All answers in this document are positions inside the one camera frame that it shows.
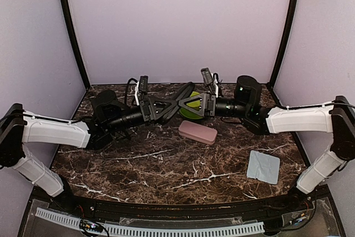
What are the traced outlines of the black glasses case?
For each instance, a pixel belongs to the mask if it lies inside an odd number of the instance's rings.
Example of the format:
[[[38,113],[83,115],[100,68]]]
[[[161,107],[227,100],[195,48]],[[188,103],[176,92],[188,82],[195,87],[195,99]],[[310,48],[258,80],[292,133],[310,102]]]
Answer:
[[[193,82],[185,83],[172,97],[172,100],[176,101],[176,103],[173,105],[172,110],[164,114],[158,120],[158,123],[161,125],[168,123],[170,119],[175,115],[175,113],[180,109],[179,101],[188,98],[191,95],[191,93],[194,91],[194,89],[195,89],[195,83]]]

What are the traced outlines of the pink glasses case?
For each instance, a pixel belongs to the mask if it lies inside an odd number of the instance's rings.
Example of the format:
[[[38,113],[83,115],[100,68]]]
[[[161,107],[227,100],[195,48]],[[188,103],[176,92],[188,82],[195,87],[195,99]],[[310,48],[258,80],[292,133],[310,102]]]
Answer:
[[[179,128],[179,135],[185,138],[195,140],[200,143],[212,145],[217,138],[217,130],[184,120]]]

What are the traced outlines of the blue cleaning cloth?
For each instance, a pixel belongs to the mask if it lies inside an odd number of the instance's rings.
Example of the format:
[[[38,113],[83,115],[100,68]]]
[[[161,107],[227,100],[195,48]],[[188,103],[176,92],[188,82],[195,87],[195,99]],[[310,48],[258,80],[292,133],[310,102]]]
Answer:
[[[251,179],[276,185],[280,171],[280,158],[252,150],[246,176]]]

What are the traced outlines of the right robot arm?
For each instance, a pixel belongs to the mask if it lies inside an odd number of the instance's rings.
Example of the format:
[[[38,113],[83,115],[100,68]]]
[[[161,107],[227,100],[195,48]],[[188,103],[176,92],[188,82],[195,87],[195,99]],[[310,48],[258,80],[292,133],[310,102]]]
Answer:
[[[201,93],[179,100],[179,106],[190,109],[188,103],[200,101],[195,114],[201,117],[239,118],[242,125],[257,135],[283,132],[325,132],[333,135],[332,144],[299,176],[296,185],[283,200],[283,207],[295,211],[305,201],[305,195],[341,166],[354,159],[354,111],[340,95],[331,102],[301,107],[262,107],[262,86],[253,77],[242,75],[236,81],[234,98],[222,98],[217,93]]]

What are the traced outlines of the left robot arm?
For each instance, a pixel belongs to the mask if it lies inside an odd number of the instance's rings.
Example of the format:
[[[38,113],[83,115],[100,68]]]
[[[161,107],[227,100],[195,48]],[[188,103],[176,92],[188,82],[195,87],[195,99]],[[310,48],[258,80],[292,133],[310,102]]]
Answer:
[[[1,119],[1,167],[12,168],[42,188],[67,213],[78,208],[64,178],[49,170],[26,147],[26,143],[52,143],[99,150],[115,132],[128,134],[131,127],[170,119],[178,110],[174,99],[144,96],[135,107],[118,101],[112,90],[100,92],[91,101],[93,115],[77,120],[43,117],[14,104]]]

